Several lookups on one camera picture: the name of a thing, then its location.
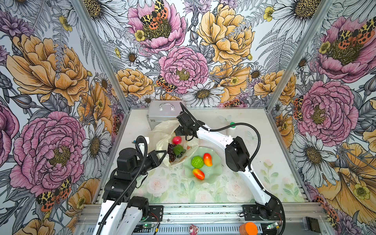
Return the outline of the purple grape bunch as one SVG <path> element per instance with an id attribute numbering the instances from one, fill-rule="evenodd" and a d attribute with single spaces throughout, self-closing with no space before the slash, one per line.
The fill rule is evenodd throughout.
<path id="1" fill-rule="evenodd" d="M 177 159 L 181 159 L 186 153 L 186 150 L 182 145 L 168 144 L 167 153 L 169 155 L 169 162 L 173 163 Z"/>

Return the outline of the red strawberry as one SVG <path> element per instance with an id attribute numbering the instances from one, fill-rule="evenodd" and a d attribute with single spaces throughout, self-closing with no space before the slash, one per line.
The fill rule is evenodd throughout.
<path id="1" fill-rule="evenodd" d="M 173 145 L 180 145 L 182 143 L 182 138 L 180 136 L 175 136 L 173 139 L 172 139 L 172 144 Z"/>

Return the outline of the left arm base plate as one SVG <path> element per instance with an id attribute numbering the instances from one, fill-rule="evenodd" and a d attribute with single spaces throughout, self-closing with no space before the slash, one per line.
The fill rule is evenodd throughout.
<path id="1" fill-rule="evenodd" d="M 162 222 L 164 214 L 164 206 L 151 205 L 146 217 L 143 217 L 141 222 Z"/>

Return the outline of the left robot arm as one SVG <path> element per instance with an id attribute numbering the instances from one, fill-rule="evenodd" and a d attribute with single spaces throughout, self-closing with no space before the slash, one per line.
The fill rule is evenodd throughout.
<path id="1" fill-rule="evenodd" d="M 111 173 L 103 193 L 94 235 L 131 235 L 141 222 L 157 222 L 157 229 L 163 219 L 163 206 L 151 206 L 145 197 L 132 196 L 137 187 L 137 178 L 147 176 L 158 167 L 167 151 L 152 151 L 125 148 L 117 158 L 117 168 Z"/>

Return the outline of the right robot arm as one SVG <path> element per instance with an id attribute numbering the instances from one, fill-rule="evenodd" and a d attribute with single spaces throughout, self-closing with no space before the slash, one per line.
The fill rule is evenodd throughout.
<path id="1" fill-rule="evenodd" d="M 175 130 L 177 136 L 191 136 L 202 139 L 211 142 L 224 151 L 227 167 L 240 174 L 254 196 L 256 208 L 253 213 L 263 220 L 270 219 L 280 203 L 279 199 L 268 192 L 263 186 L 252 166 L 252 161 L 258 154 L 261 146 L 261 137 L 258 130 L 254 126 L 243 122 L 230 124 L 218 129 L 211 129 L 204 122 L 197 120 L 189 111 L 181 112 L 177 116 L 177 120 L 180 124 Z M 221 131 L 237 126 L 249 127 L 256 133 L 258 142 L 252 155 L 249 153 L 241 137 L 221 134 Z"/>

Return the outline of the green bumpy fruit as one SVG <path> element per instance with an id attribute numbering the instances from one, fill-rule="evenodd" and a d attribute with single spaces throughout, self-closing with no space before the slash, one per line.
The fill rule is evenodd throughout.
<path id="1" fill-rule="evenodd" d="M 203 160 L 202 157 L 200 157 L 200 156 L 195 156 L 195 157 L 192 158 L 191 165 L 192 165 L 194 168 L 200 169 L 200 168 L 202 168 L 205 164 L 204 164 L 204 160 Z"/>

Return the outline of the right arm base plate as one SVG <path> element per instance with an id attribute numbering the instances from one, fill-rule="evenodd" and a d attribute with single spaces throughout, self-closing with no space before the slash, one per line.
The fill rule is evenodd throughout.
<path id="1" fill-rule="evenodd" d="M 272 209 L 269 206 L 259 204 L 242 205 L 242 211 L 239 213 L 239 216 L 246 221 L 282 221 L 285 218 L 280 205 Z"/>

